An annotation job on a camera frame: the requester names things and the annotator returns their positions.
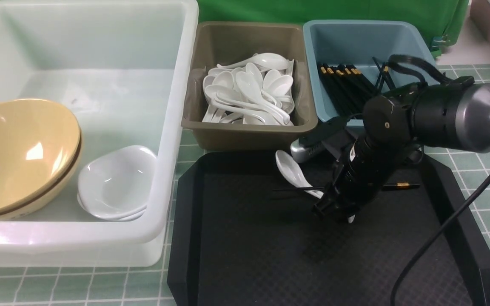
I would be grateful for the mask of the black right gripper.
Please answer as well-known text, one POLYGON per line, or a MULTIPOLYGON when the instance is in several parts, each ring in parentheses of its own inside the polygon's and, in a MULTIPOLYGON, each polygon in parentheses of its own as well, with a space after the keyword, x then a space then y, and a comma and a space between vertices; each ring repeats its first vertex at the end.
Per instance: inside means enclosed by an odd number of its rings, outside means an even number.
POLYGON ((348 222, 370 203, 403 161, 403 143, 362 134, 342 152, 332 180, 312 207, 318 217, 334 215, 348 222))

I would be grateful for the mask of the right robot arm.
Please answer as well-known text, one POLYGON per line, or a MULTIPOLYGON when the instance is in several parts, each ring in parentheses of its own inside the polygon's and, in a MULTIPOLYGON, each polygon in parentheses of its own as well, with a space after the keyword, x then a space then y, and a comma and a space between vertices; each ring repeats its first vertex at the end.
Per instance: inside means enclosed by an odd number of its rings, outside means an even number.
POLYGON ((354 216, 371 203, 418 148, 490 152, 490 83, 459 78, 445 85, 409 85, 370 99, 362 112, 364 130, 346 142, 331 182, 312 207, 319 217, 354 216))

